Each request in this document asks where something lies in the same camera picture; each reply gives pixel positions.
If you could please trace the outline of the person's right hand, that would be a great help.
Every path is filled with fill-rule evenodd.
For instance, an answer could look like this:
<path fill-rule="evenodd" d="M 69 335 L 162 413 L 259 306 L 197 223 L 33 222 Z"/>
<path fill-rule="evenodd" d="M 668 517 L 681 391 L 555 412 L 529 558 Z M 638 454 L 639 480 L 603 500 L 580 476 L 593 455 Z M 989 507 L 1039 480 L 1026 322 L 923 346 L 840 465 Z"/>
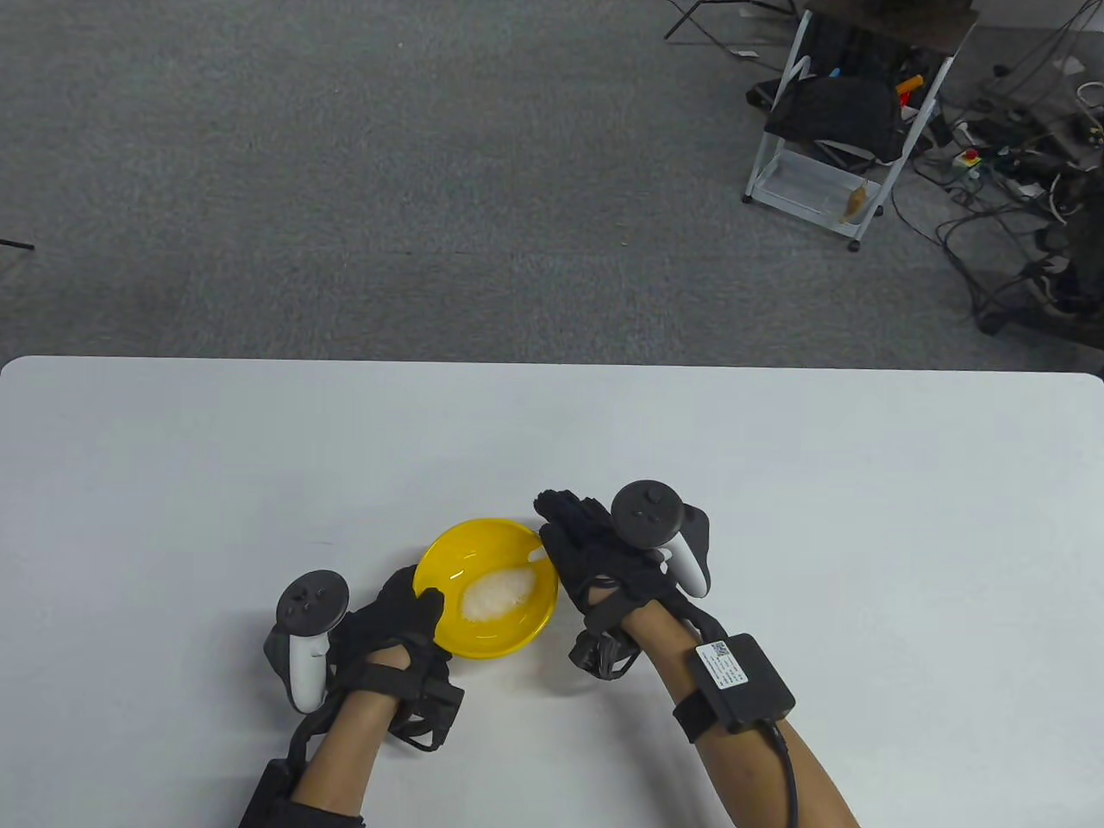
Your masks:
<path fill-rule="evenodd" d="M 623 620 L 650 602 L 698 631 L 713 631 L 713 620 L 675 587 L 658 560 L 618 537 L 599 501 L 545 490 L 537 493 L 535 510 L 544 520 L 539 533 L 546 556 L 590 634 L 634 643 Z"/>

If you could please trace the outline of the person's left hand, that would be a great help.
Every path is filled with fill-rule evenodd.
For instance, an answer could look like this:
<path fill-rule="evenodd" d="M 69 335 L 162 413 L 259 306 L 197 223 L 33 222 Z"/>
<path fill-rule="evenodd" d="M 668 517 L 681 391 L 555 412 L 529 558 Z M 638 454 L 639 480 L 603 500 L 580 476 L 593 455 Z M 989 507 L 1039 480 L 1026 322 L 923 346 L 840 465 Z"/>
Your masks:
<path fill-rule="evenodd" d="M 343 690 L 414 700 L 428 684 L 449 684 L 449 660 L 436 643 L 444 595 L 414 590 L 417 565 L 399 567 L 375 599 L 348 612 L 330 638 L 335 683 Z"/>

